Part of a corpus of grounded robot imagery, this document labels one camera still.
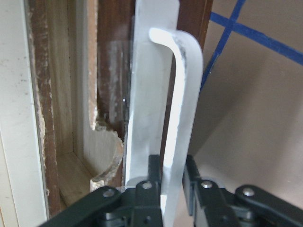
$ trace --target blue tape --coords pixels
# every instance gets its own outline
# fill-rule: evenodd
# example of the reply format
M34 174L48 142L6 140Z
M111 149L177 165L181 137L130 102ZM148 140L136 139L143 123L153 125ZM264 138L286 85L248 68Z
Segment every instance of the blue tape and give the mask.
M222 50L223 50L224 46L226 45L229 36L231 35L234 24L236 23L236 21L239 17L241 8L244 5L245 1L246 0L238 0L236 5L235 5L235 8L232 11L232 15L231 15L230 19L225 20L225 23L224 23L225 29L223 31L223 34L220 38L220 41L219 41L216 49L215 49L215 51L214 51L214 53L213 53L213 55L212 55L212 57L209 61L204 73L203 73L200 90L203 88L203 86L206 82L206 79L207 79L208 75L211 73L211 70L213 69L213 66L214 66L216 60L218 59L218 57L222 53Z
M212 12L211 16L210 16L210 20L227 28L230 25L231 19L228 19L217 13ZM300 65L303 65L303 53L302 52L297 51L296 49L294 49L290 46L287 46L273 38L270 38L270 37L266 36L265 34L258 32L257 30L254 30L254 29L247 27L245 25L242 25L240 23L236 23L235 20L233 20L232 31L257 42L257 43L297 62ZM217 48L204 71L201 89L202 89L204 83L206 82L207 76L211 73L211 70L214 67L214 64L216 62L216 59L219 57L219 55L221 54L221 52L223 50L223 49L217 50Z
M246 27L245 25L236 23L233 29L236 33L243 35L253 41L303 65L303 53L295 50L294 48L287 46L273 38L266 36L265 34L258 32L254 29Z

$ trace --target white painted trim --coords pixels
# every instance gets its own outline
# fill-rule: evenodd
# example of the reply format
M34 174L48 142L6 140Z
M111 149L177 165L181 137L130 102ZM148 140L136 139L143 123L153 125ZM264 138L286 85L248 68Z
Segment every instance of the white painted trim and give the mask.
M0 131L20 227L47 219L23 0L0 1Z
M9 173L0 132L0 227L18 227L15 203L11 192Z

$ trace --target bolt head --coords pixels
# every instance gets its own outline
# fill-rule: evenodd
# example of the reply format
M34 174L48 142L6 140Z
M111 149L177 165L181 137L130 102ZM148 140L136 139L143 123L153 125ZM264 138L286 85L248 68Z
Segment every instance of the bolt head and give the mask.
M142 188L144 188L144 189L150 189L150 188L152 188L152 184L151 184L151 182L145 182L144 184L142 184Z
M108 198L112 197L115 194L115 191L112 190L111 188L103 192L103 197Z
M243 194L246 196L253 196L255 194L255 192L251 188L244 188Z
M204 188L211 188L213 186L213 183L210 181L202 181L201 186Z

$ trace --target black mechanism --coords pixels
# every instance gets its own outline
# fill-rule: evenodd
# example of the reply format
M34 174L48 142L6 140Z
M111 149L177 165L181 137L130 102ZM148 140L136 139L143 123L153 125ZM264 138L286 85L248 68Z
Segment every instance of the black mechanism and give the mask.
M148 169L136 188L99 188L40 227L162 227L158 155L149 156ZM183 187L195 227L303 227L303 210L253 185L230 193L202 179L192 156Z
M195 227L303 227L303 210L253 185L235 194L202 179L187 156L183 188Z

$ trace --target beige wall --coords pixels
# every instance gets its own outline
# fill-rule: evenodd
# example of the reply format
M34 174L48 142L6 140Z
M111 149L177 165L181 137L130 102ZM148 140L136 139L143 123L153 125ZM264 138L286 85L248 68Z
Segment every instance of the beige wall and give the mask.
M213 11L230 17L235 2L214 0ZM301 9L247 0L238 22L302 51ZM205 64L223 30L210 22ZM303 209L303 66L232 33L200 94L189 152L228 190L255 184ZM175 226L186 216L184 208Z

